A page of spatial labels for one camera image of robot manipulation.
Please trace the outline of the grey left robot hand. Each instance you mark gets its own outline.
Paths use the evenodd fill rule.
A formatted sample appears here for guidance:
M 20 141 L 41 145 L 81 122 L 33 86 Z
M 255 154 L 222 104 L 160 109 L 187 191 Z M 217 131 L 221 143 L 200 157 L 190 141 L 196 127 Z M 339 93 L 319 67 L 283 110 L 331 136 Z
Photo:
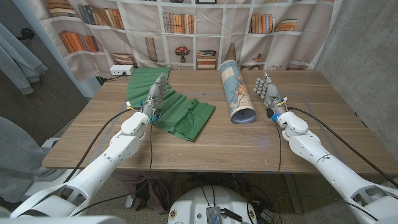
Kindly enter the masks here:
M 160 116 L 162 102 L 167 94 L 166 81 L 165 74 L 161 73 L 150 87 L 142 109 L 142 112 L 148 117 Z

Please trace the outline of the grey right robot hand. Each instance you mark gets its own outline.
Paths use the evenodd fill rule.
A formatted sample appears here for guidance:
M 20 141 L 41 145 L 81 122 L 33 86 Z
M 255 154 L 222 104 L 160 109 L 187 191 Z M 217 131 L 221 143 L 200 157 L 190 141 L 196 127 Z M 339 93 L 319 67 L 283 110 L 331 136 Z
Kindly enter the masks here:
M 267 72 L 264 72 L 264 79 L 256 79 L 255 88 L 253 90 L 264 102 L 268 116 L 278 118 L 280 115 L 287 112 L 287 98 L 281 97 L 277 87 L 274 85 Z

